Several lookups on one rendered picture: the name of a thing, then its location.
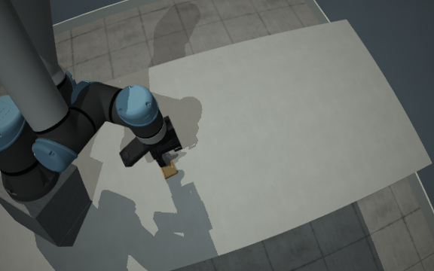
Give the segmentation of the tan rectangular tray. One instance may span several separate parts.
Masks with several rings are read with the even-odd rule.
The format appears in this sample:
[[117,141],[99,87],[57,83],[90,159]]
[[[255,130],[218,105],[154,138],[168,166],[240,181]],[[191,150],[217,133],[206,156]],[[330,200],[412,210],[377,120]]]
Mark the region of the tan rectangular tray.
[[167,165],[168,165],[167,167],[162,167],[162,168],[160,167],[165,179],[178,174],[172,161]]

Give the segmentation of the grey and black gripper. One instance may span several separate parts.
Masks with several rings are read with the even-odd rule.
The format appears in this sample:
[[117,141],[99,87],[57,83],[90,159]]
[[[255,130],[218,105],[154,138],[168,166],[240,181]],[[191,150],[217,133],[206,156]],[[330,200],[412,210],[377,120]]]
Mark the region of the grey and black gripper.
[[[165,136],[159,142],[152,145],[147,145],[147,146],[154,146],[154,148],[150,150],[150,153],[153,159],[157,161],[158,165],[161,168],[167,167],[168,162],[178,157],[178,154],[169,154],[168,153],[169,151],[174,150],[175,152],[177,152],[182,149],[181,143],[176,135],[176,131],[174,130],[174,127],[170,121],[169,116],[164,117],[164,120],[167,125],[167,131],[165,133]],[[172,149],[170,150],[170,148]]]

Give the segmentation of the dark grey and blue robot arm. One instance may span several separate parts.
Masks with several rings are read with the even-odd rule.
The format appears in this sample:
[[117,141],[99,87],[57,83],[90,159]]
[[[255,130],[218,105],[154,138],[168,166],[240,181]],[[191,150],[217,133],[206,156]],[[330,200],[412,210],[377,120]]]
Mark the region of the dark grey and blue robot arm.
[[167,131],[147,87],[76,84],[57,61],[50,0],[0,0],[0,82],[0,171],[17,201],[47,195],[106,121],[136,136],[120,152],[125,167]]

